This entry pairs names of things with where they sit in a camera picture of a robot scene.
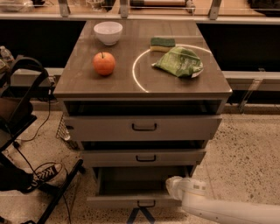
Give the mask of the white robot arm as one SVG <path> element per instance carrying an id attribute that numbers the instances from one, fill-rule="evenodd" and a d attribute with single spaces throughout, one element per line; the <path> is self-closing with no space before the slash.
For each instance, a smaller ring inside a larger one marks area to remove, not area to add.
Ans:
<path id="1" fill-rule="evenodd" d="M 165 185 L 188 214 L 219 224 L 280 224 L 280 206 L 208 199 L 206 183 L 194 178 L 174 176 Z"/>

